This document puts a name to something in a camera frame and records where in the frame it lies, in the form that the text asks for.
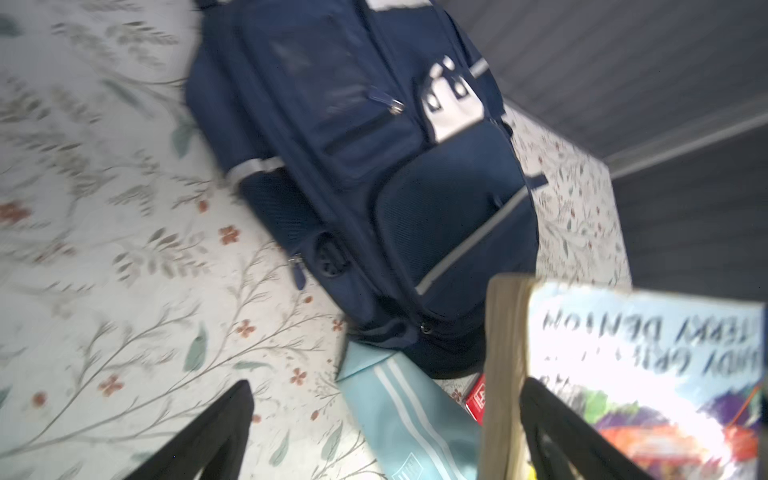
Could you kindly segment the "light blue pencil pouch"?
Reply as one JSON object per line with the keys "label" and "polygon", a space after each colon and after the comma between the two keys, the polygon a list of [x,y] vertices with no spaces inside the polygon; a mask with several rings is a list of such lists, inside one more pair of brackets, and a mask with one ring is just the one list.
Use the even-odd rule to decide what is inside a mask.
{"label": "light blue pencil pouch", "polygon": [[349,342],[336,382],[389,479],[475,479],[481,426],[401,352]]}

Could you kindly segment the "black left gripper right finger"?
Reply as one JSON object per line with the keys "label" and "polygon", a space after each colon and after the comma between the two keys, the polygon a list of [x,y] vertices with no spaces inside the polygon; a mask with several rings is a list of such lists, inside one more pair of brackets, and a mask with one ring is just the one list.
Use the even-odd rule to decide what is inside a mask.
{"label": "black left gripper right finger", "polygon": [[648,479],[650,475],[613,447],[549,391],[527,378],[520,414],[539,479]]}

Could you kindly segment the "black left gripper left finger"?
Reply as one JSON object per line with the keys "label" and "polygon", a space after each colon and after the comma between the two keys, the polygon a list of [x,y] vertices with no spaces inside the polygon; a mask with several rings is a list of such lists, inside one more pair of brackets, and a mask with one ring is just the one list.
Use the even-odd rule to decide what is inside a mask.
{"label": "black left gripper left finger", "polygon": [[128,480],[239,477],[254,399],[240,380],[127,476]]}

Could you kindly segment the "red card box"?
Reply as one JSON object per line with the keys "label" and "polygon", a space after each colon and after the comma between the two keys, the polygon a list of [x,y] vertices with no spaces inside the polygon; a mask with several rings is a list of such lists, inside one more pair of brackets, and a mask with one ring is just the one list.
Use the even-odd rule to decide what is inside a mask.
{"label": "red card box", "polygon": [[479,424],[483,424],[485,412],[485,375],[478,374],[470,385],[463,399],[463,405],[469,415]]}

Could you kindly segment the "purple treehouse paperback book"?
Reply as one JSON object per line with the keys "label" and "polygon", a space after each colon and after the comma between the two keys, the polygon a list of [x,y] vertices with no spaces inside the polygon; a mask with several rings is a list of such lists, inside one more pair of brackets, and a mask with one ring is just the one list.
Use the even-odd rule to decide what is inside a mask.
{"label": "purple treehouse paperback book", "polygon": [[648,479],[766,477],[764,303],[500,274],[485,331],[480,478],[539,479],[529,377]]}

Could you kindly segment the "navy blue student backpack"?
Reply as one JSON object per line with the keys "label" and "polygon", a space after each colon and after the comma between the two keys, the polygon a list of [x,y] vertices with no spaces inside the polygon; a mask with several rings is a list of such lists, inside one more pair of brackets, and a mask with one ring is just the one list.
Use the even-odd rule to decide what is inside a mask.
{"label": "navy blue student backpack", "polygon": [[296,285],[432,378],[478,372],[487,285],[535,272],[547,184],[482,54],[432,1],[198,7],[187,105]]}

